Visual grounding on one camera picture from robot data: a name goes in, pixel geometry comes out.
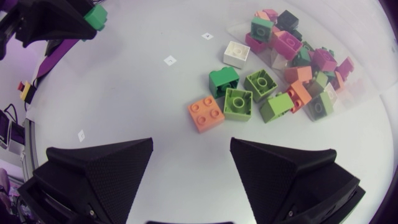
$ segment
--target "peach duplo brick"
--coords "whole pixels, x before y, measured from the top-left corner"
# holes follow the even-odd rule
[[[214,128],[225,120],[213,96],[189,105],[188,110],[199,133]]]

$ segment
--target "lego duplo brick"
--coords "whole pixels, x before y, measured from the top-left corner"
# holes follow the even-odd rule
[[[277,19],[278,19],[278,12],[276,12],[276,11],[273,10],[273,9],[263,9],[262,11],[265,12],[265,13],[268,15],[269,19],[270,19],[272,22],[277,22]]]
[[[337,93],[341,92],[344,90],[344,81],[343,78],[340,75],[340,72],[335,71],[336,78],[333,79],[330,83],[335,89]]]
[[[344,62],[336,68],[336,71],[340,73],[343,81],[346,81],[349,73],[354,71],[354,62],[350,57],[347,57]]]
[[[281,15],[278,16],[276,26],[280,30],[292,31],[299,25],[299,19],[295,17],[291,12],[285,10]]]
[[[239,83],[239,75],[232,67],[224,67],[219,71],[209,74],[209,88],[214,98],[225,96],[227,88],[236,88]]]
[[[250,33],[246,34],[245,42],[250,47],[250,50],[258,54],[267,48],[267,44],[259,40],[253,39]]]
[[[293,60],[303,43],[287,31],[276,32],[272,35],[272,47],[287,60]]]
[[[226,119],[248,121],[251,118],[252,92],[228,88],[224,101]]]
[[[206,98],[189,105],[188,111],[199,133],[214,128],[221,124],[225,119],[216,103],[216,100],[212,96],[207,96]]]
[[[337,66],[336,60],[333,56],[323,49],[316,49],[312,61],[321,71],[334,72]]]
[[[311,66],[292,67],[285,69],[285,80],[288,83],[296,81],[309,82],[312,79]]]
[[[314,97],[308,104],[308,108],[311,117],[314,121],[318,121],[333,112],[333,105],[328,96],[328,93],[322,92],[318,96]]]
[[[271,21],[254,17],[251,21],[251,37],[261,42],[269,42],[273,26],[274,23]]]
[[[292,65],[295,67],[311,65],[311,57],[310,54],[308,53],[307,48],[303,46],[300,49],[296,57],[294,57]]]
[[[248,75],[244,80],[244,88],[253,92],[253,100],[256,103],[267,98],[277,87],[278,84],[264,69]]]
[[[260,108],[260,114],[265,123],[285,115],[294,107],[293,101],[287,93],[278,93],[275,97],[269,96]]]
[[[258,17],[260,19],[271,21],[271,19],[269,18],[268,14],[266,12],[263,12],[263,11],[257,11],[256,13],[254,13],[254,16],[256,16],[256,17]]]
[[[311,95],[303,86],[303,83],[300,81],[296,81],[292,83],[286,93],[292,99],[294,107],[291,109],[291,112],[296,113],[299,109],[309,103],[312,99]]]
[[[250,47],[231,41],[224,52],[224,63],[243,68],[248,59]]]
[[[94,29],[102,30],[105,26],[106,16],[108,13],[104,7],[100,4],[95,5],[92,10],[90,10],[84,19],[87,21]]]
[[[309,84],[307,91],[312,97],[316,97],[324,91],[328,84],[328,77],[323,72],[318,72]]]

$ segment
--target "toy brick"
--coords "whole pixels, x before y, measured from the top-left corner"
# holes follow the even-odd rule
[[[328,83],[336,78],[335,72],[323,72],[328,77]]]
[[[328,83],[325,87],[325,93],[328,93],[329,99],[331,101],[331,104],[334,105],[338,99],[337,93],[331,83]]]
[[[327,83],[328,77],[323,72],[318,72],[318,75],[313,78],[307,90],[312,97],[316,97],[324,91]]]
[[[290,96],[287,93],[278,93],[275,97],[268,97],[260,108],[260,114],[265,123],[273,121],[285,115],[294,107]]]
[[[286,90],[294,103],[291,112],[296,113],[299,109],[311,101],[312,97],[300,81],[293,82]]]
[[[96,4],[85,16],[84,19],[94,29],[102,30],[105,27],[106,16],[108,13],[100,4]]]
[[[321,71],[333,72],[337,66],[336,60],[327,50],[316,49],[313,55],[313,62]]]
[[[280,30],[292,31],[299,25],[299,19],[295,17],[288,10],[285,10],[278,16],[278,23],[276,26]]]
[[[280,32],[280,29],[276,26],[272,27],[272,33]]]
[[[335,57],[335,52],[332,50],[328,50],[326,47],[321,47],[322,50],[326,50],[327,52],[330,53],[330,55],[334,58]]]
[[[310,55],[310,59],[311,59],[311,62],[312,62],[313,55],[315,54],[315,52],[313,52],[313,51],[308,51],[308,54]]]
[[[309,82],[312,79],[311,66],[292,67],[285,69],[285,80],[288,83],[296,81]]]
[[[226,89],[224,116],[226,119],[248,121],[251,118],[253,94],[251,91]]]
[[[340,75],[340,72],[335,71],[336,78],[333,79],[330,83],[335,89],[337,93],[341,92],[344,90],[344,81],[343,78]]]
[[[243,85],[246,90],[253,92],[253,100],[256,103],[267,98],[278,87],[264,69],[248,75]]]
[[[290,32],[297,40],[302,41],[303,40],[303,35],[296,29],[292,30]]]
[[[225,96],[227,88],[236,88],[239,83],[239,75],[232,67],[224,67],[219,71],[209,74],[209,88],[214,98]]]
[[[303,43],[286,31],[276,32],[272,36],[272,47],[287,60],[293,60]]]
[[[225,117],[212,96],[188,106],[189,113],[199,133],[221,124]]]
[[[276,11],[273,10],[273,9],[263,9],[262,11],[265,12],[265,13],[268,15],[269,19],[270,19],[272,22],[276,22],[276,21],[277,21],[277,19],[278,19],[278,12],[276,12]]]
[[[310,54],[308,53],[307,48],[304,46],[300,49],[296,57],[294,57],[293,66],[309,66],[311,65],[311,57]]]
[[[267,44],[256,39],[253,39],[250,36],[250,33],[246,34],[245,41],[247,45],[250,47],[250,50],[254,53],[258,54],[264,51],[267,48]]]
[[[314,49],[307,41],[303,41],[303,47],[306,48],[308,51],[314,51]]]
[[[324,118],[333,112],[333,105],[326,92],[322,92],[313,98],[308,104],[308,108],[314,121]]]
[[[248,59],[250,47],[231,41],[224,52],[224,63],[243,68]]]
[[[354,62],[350,57],[347,57],[346,60],[344,60],[344,62],[336,68],[336,71],[340,72],[343,81],[346,81],[349,73],[354,71]]]
[[[258,18],[260,18],[260,19],[268,20],[268,21],[271,20],[271,19],[269,18],[268,14],[265,13],[265,12],[263,12],[263,11],[257,11],[257,12],[254,14],[254,16],[256,16],[256,17],[258,17]]]
[[[251,37],[261,42],[269,42],[272,34],[274,23],[258,17],[254,17],[251,21]]]
[[[21,93],[19,94],[19,97],[21,100],[30,104],[33,100],[33,96],[35,95],[36,88],[26,81],[24,87],[20,91]]]
[[[287,66],[287,59],[275,49],[271,52],[271,67],[283,71]]]

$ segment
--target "green duplo brick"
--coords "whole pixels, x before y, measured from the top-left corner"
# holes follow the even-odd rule
[[[258,103],[273,93],[278,84],[264,70],[248,75],[244,80],[244,88],[253,92],[253,100]]]
[[[335,72],[323,72],[328,77],[328,83],[336,78]]]
[[[293,59],[293,67],[298,66],[309,66],[311,65],[310,54],[308,53],[308,49],[302,47],[296,57]]]
[[[232,67],[224,67],[209,74],[209,88],[215,99],[225,96],[227,88],[236,89],[238,83],[239,75]]]
[[[327,92],[319,94],[308,104],[310,114],[314,121],[318,121],[333,113],[333,105]]]
[[[272,27],[274,23],[258,17],[251,21],[251,37],[261,42],[268,42],[271,39]]]
[[[307,91],[311,97],[314,98],[324,91],[327,84],[328,77],[323,72],[318,72],[316,77],[313,78],[311,84],[307,88]]]
[[[307,41],[303,41],[303,47],[305,47],[307,50],[314,51],[314,49],[311,47],[311,45]]]
[[[105,27],[106,16],[108,13],[100,4],[95,5],[85,16],[84,19],[96,30]]]
[[[236,121],[249,121],[253,95],[251,91],[226,89],[224,116]]]
[[[287,93],[278,93],[276,97],[268,97],[261,106],[260,114],[265,123],[285,115],[294,107],[292,99]]]

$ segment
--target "light green duplo brick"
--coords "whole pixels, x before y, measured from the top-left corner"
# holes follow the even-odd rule
[[[252,92],[227,88],[224,101],[224,116],[236,121],[249,121],[251,118]]]
[[[327,92],[320,93],[308,104],[310,114],[314,121],[318,121],[333,113],[333,105]]]
[[[285,115],[294,107],[292,99],[287,93],[278,93],[275,97],[268,97],[261,106],[260,114],[265,123]]]
[[[323,72],[318,72],[316,77],[311,81],[307,91],[314,98],[324,91],[327,84],[328,77]]]
[[[243,86],[246,90],[253,92],[253,100],[256,103],[267,98],[278,88],[278,84],[264,69],[248,75]]]

